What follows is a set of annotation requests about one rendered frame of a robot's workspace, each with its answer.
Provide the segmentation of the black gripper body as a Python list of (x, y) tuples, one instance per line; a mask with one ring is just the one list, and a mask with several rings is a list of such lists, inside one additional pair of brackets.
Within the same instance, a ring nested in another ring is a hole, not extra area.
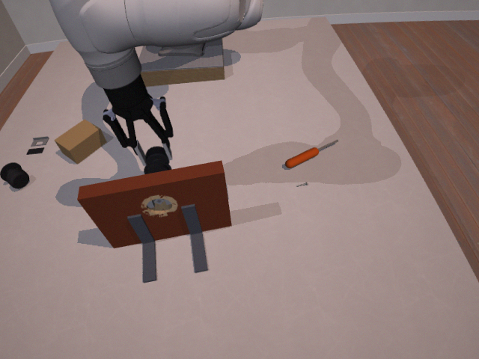
[(124, 112), (129, 110), (131, 112), (132, 122), (143, 120), (141, 116), (137, 114), (138, 107), (143, 108), (146, 114), (149, 115), (153, 106), (153, 97), (147, 92), (141, 74), (134, 82), (127, 86), (112, 90), (103, 88), (103, 90), (112, 104), (113, 113), (125, 119)]

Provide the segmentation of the orange-handled screwdriver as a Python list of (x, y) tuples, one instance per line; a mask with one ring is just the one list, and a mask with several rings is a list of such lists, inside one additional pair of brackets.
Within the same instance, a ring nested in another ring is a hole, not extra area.
[(286, 165), (287, 168), (293, 168), (293, 167), (295, 167), (295, 166), (297, 166), (297, 165), (299, 165), (299, 164), (301, 164), (301, 163), (303, 163), (303, 162), (305, 162), (305, 161), (307, 161), (307, 160), (309, 160), (309, 159), (311, 159), (311, 158), (317, 156), (317, 155), (319, 154), (319, 150), (324, 149), (324, 148), (326, 148), (326, 147), (328, 147), (328, 146), (330, 146), (330, 145), (332, 145), (332, 144), (334, 144), (334, 143), (336, 143), (336, 142), (338, 142), (338, 140), (333, 141), (332, 143), (327, 144), (326, 146), (321, 147), (321, 148), (319, 148), (319, 149), (317, 149), (316, 147), (313, 147), (313, 148), (311, 148), (311, 149), (309, 149), (309, 150), (307, 150), (307, 151), (305, 151), (305, 152), (303, 152), (303, 153), (300, 153), (300, 154), (297, 155), (297, 156), (294, 156), (294, 157), (291, 158), (291, 159), (288, 159), (288, 160), (285, 162), (285, 165)]

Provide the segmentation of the black flat plate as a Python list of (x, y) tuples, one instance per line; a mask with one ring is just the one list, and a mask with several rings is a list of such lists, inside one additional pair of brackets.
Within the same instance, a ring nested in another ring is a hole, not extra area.
[(42, 153), (43, 150), (44, 150), (44, 147), (43, 148), (29, 149), (26, 155)]

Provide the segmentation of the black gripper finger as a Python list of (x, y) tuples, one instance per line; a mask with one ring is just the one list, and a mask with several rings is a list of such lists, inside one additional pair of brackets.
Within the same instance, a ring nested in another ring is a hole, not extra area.
[[(145, 123), (148, 123), (148, 125), (151, 127), (151, 129), (158, 135), (158, 137), (162, 141), (162, 145), (165, 149), (165, 152), (168, 156), (169, 161), (172, 160), (172, 154), (171, 154), (171, 149), (170, 149), (170, 142), (168, 138), (172, 138), (173, 135), (173, 128), (171, 125), (171, 121), (168, 116), (168, 112), (166, 110), (166, 101), (165, 97), (161, 96), (160, 99), (152, 99), (153, 100), (153, 105), (156, 106), (156, 109), (160, 112), (160, 116), (162, 118), (162, 122), (165, 126), (165, 130), (162, 128), (160, 123), (157, 121), (157, 119), (153, 116), (153, 114), (149, 113), (149, 115), (146, 114), (146, 112), (143, 110), (143, 108), (138, 107), (137, 108), (137, 113), (141, 118), (144, 120)], [(167, 140), (166, 140), (167, 139)]]
[(135, 154), (140, 158), (143, 166), (145, 166), (146, 165), (145, 154), (143, 149), (141, 148), (140, 143), (138, 142), (138, 140), (136, 140), (135, 127), (134, 127), (134, 123), (132, 122), (131, 112), (129, 110), (126, 110), (124, 112), (124, 116), (126, 119), (126, 126), (129, 133), (129, 139), (127, 138), (125, 132), (123, 131), (121, 125), (119, 124), (118, 119), (115, 118), (116, 114), (113, 113), (112, 108), (109, 110), (105, 109), (103, 111), (103, 120), (108, 125), (110, 125), (114, 134), (119, 140), (121, 146), (123, 148), (127, 148), (127, 147), (133, 148)]

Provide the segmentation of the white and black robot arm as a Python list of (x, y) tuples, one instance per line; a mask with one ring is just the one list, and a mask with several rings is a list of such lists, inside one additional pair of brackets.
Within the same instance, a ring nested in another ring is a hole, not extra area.
[(135, 47), (161, 46), (160, 57), (201, 57), (205, 43), (256, 25), (263, 12), (263, 0), (49, 1), (96, 84), (110, 90), (139, 77)]

